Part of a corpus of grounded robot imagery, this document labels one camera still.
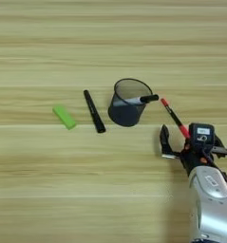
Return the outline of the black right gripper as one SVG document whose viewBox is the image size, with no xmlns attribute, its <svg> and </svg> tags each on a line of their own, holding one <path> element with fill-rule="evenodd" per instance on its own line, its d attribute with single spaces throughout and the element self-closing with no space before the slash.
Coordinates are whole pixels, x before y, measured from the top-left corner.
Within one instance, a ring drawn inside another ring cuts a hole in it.
<svg viewBox="0 0 227 243">
<path fill-rule="evenodd" d="M 196 152 L 189 141 L 184 144 L 184 147 L 180 153 L 173 151 L 169 143 L 169 131 L 165 124 L 161 127 L 160 142 L 161 155 L 168 159 L 180 158 L 180 162 L 183 165 L 187 176 L 190 176 L 192 170 L 199 166 L 217 168 L 217 166 L 207 159 L 203 154 Z M 220 155 L 221 157 L 225 157 L 227 156 L 227 148 L 214 146 L 213 153 Z"/>
</svg>

